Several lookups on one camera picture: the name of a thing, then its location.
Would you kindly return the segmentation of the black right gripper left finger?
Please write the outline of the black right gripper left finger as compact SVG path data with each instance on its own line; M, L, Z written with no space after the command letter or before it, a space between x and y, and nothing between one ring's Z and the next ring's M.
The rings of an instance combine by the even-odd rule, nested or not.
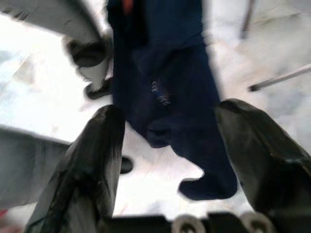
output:
M27 233L98 233L114 212L125 120L100 108L70 145L43 190Z

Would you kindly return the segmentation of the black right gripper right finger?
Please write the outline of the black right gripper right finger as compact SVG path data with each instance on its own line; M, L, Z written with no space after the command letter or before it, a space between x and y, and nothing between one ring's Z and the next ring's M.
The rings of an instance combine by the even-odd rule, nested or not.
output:
M238 99L216 108L227 155L252 208L280 233L311 230L311 157L266 112Z

